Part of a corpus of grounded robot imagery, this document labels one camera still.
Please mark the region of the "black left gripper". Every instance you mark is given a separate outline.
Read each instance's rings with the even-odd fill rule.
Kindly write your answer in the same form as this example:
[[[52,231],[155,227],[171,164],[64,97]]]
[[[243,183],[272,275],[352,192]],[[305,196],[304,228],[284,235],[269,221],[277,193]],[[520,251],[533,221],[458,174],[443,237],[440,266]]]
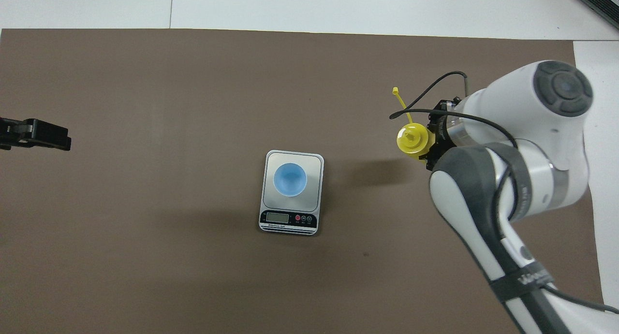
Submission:
[[[45,146],[70,151],[72,139],[69,130],[53,123],[29,118],[15,120],[0,118],[0,148]]]

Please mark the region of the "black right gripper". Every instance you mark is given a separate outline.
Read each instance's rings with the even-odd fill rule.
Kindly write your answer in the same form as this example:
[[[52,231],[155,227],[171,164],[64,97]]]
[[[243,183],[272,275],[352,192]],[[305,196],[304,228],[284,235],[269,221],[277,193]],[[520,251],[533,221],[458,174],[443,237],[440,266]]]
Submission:
[[[453,112],[455,107],[460,102],[459,99],[446,100],[442,99],[435,106],[436,111]],[[436,163],[442,157],[443,152],[455,147],[456,145],[451,140],[447,133],[447,115],[438,115],[435,111],[427,114],[427,129],[435,131],[435,141],[439,147],[432,147],[425,154],[425,168],[428,171],[433,171]]]

